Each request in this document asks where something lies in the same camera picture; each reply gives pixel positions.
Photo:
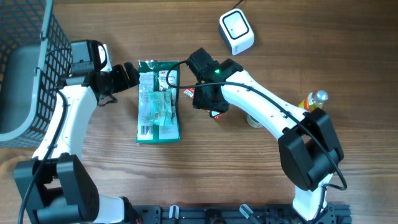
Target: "gray basket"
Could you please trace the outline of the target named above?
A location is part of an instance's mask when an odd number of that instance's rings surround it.
[[[53,1],[2,0],[0,6],[0,147],[38,146],[55,109],[53,88],[72,55]]]

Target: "white box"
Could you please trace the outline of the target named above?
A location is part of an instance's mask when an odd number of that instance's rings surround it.
[[[240,9],[233,9],[220,17],[218,31],[225,44],[237,55],[254,43],[254,33]]]

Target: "snack package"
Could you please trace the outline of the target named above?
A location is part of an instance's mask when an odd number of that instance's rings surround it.
[[[184,93],[187,96],[189,96],[191,99],[193,99],[193,96],[195,94],[195,89],[194,88],[184,89]],[[218,119],[221,118],[221,115],[223,115],[223,114],[221,114],[219,112],[212,111],[211,114],[210,114],[210,117],[218,120]]]
[[[178,61],[139,61],[140,84],[138,86],[139,105],[136,140],[139,144],[158,144],[180,141],[180,124],[178,123],[178,111],[175,107],[175,102],[178,100],[178,91],[175,88],[170,88],[166,82],[167,71],[176,63],[178,63]],[[176,67],[170,72],[169,82],[171,84],[179,85],[179,73],[180,67]],[[154,124],[154,122],[158,122],[155,119],[157,110],[154,104],[151,106],[150,97],[154,99],[161,96],[161,94],[156,92],[166,92],[163,94],[163,97],[166,97],[166,95],[170,93],[169,99],[172,112],[171,123],[166,123],[165,118],[163,126]]]

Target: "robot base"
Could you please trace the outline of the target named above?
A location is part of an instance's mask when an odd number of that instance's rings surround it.
[[[253,214],[246,218],[239,207],[176,207],[133,206],[140,215],[141,224],[306,224],[291,204],[252,207]],[[178,210],[171,216],[170,209]],[[327,208],[315,223],[350,224],[352,223],[349,205],[328,203]]]

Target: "small bottle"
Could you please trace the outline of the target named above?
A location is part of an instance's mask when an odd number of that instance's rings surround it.
[[[312,112],[315,108],[322,108],[326,100],[328,100],[328,93],[325,90],[319,90],[315,94],[311,92],[298,107]]]
[[[254,128],[261,128],[262,127],[262,124],[260,124],[260,122],[258,122],[256,119],[254,119],[249,114],[246,116],[246,119],[247,119],[248,123],[250,124],[250,126],[252,126]]]

